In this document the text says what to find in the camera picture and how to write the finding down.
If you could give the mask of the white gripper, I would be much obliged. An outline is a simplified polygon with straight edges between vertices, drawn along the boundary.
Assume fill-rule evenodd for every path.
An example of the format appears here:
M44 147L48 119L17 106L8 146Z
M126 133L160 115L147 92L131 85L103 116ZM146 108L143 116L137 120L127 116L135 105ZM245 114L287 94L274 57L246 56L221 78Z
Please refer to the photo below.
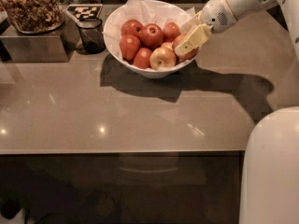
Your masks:
M209 0L202 11L180 26L182 34L187 33L174 47L174 52L187 55L201 47L213 33L222 33L237 23L227 0Z

